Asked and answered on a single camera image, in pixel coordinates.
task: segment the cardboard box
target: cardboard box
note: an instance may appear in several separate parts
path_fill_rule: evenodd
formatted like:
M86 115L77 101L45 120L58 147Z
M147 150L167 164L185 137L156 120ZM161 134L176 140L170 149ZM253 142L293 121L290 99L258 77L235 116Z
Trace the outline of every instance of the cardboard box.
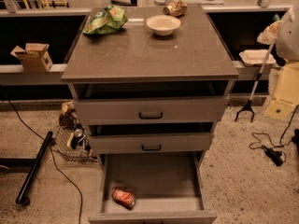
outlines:
M10 54L20 60L24 73L46 73L53 65L48 47L48 44L27 43L25 49L17 46Z

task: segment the speckled floor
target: speckled floor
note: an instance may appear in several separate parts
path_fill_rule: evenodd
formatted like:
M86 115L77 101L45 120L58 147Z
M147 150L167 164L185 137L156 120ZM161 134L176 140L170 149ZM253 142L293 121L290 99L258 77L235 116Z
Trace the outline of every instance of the speckled floor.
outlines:
M20 116L42 136L59 130L60 104L56 102L15 103ZM244 113L234 122L241 106L227 107L218 124L211 149L201 166L203 196L206 210L217 213L215 224L276 223L295 224L299 219L299 158L295 144L278 148L287 155L280 167L271 162L261 149L251 150L256 140L251 133L268 133L277 145L288 120L274 121L263 115L262 106L254 106L256 119L249 121ZM1 158L34 158L41 139L32 134L18 119L6 102L0 103ZM299 114L294 116L283 144L293 136L299 125ZM270 147L268 139L261 137ZM97 164L66 162L54 152L59 168L82 191L81 223L97 212L98 190L102 173ZM31 203L23 207L15 200L26 174L0 174L0 223L78 223L80 198L78 191L55 169L47 150L31 188Z

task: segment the snack bag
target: snack bag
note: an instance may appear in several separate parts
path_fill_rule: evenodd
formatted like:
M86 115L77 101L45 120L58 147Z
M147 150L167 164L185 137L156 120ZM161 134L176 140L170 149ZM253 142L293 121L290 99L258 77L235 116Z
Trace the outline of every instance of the snack bag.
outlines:
M110 5L97 13L91 20L88 19L83 34L110 34L115 33L128 22L125 10L120 7Z

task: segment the wire basket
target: wire basket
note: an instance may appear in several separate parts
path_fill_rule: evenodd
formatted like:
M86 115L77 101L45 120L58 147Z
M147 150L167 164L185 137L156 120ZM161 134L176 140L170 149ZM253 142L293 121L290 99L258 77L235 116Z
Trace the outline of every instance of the wire basket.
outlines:
M60 128L57 132L55 138L56 151L66 160L66 161L88 161L97 162L97 160L89 156L89 152L84 150L82 146L77 146L76 149L71 150L67 147L67 140L70 134L73 132L72 129Z

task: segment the gray tabletop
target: gray tabletop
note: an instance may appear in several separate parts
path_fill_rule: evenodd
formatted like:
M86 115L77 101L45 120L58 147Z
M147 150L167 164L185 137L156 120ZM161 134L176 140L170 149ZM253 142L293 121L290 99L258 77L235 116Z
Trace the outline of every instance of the gray tabletop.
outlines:
M80 35L65 82L236 79L238 73L201 7L188 7L180 27L155 35L147 18L163 7L124 7L129 21L110 35ZM100 11L95 8L91 14Z

